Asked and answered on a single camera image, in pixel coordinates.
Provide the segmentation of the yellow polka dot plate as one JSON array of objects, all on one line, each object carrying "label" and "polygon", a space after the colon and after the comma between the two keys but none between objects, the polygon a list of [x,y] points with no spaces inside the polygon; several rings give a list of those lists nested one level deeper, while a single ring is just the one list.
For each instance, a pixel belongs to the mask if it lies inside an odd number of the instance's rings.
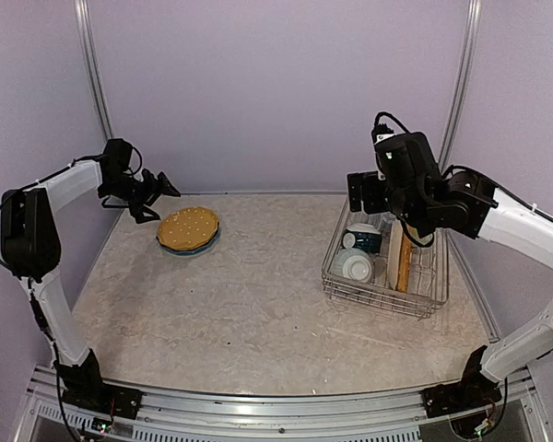
[{"label": "yellow polka dot plate", "polygon": [[169,214],[159,223],[157,240],[175,250],[192,250],[206,244],[218,228],[219,218],[213,210],[187,207]]}]

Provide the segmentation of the blue polka dot plate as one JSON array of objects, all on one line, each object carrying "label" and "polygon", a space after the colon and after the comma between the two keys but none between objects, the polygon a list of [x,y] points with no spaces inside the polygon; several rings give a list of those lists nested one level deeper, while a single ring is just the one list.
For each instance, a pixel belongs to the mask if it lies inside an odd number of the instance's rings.
[{"label": "blue polka dot plate", "polygon": [[217,232],[213,235],[213,237],[206,244],[203,244],[203,245],[201,245],[199,247],[196,247],[192,250],[175,250],[175,249],[172,249],[168,246],[163,245],[160,241],[158,241],[158,244],[163,250],[165,250],[166,252],[168,252],[168,253],[170,253],[174,256],[191,257],[191,256],[200,255],[200,254],[206,252],[207,250],[212,249],[214,247],[214,245],[220,239],[220,235],[221,235],[221,228],[219,227]]}]

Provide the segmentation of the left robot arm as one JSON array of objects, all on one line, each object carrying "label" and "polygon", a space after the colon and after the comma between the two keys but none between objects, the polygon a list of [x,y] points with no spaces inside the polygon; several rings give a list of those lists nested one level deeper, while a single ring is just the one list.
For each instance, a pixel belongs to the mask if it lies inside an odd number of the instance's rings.
[{"label": "left robot arm", "polygon": [[93,410],[104,408],[111,391],[65,296],[55,216],[84,194],[96,192],[103,201],[118,199],[138,224],[158,220],[152,204],[161,195],[177,197],[179,191],[164,173],[142,169],[136,178],[126,170],[112,154],[81,157],[43,179],[5,192],[0,203],[0,265],[26,291],[35,321],[52,346],[57,375]]}]

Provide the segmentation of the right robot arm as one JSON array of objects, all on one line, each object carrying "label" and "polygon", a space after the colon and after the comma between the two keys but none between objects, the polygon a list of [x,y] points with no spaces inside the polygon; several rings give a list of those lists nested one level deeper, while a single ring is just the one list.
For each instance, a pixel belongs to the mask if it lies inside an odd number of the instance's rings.
[{"label": "right robot arm", "polygon": [[[391,213],[421,236],[450,230],[553,274],[553,216],[475,169],[356,172],[347,177],[347,192],[353,212]],[[526,323],[471,356],[472,366],[453,388],[459,407],[475,407],[489,385],[553,351],[553,295],[545,301]]]}]

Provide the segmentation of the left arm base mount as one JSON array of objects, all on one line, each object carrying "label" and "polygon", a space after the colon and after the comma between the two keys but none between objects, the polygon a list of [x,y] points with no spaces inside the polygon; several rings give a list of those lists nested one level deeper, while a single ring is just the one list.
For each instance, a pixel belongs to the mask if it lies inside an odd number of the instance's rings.
[{"label": "left arm base mount", "polygon": [[135,420],[143,398],[141,390],[101,382],[66,387],[63,402],[92,412]]}]

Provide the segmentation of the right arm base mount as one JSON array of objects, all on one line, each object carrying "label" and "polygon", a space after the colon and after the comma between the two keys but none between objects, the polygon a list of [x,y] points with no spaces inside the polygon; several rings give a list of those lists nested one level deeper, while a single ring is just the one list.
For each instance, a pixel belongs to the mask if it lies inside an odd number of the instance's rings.
[{"label": "right arm base mount", "polygon": [[421,396],[428,418],[465,412],[502,398],[496,383],[469,380],[426,388],[421,391]]}]

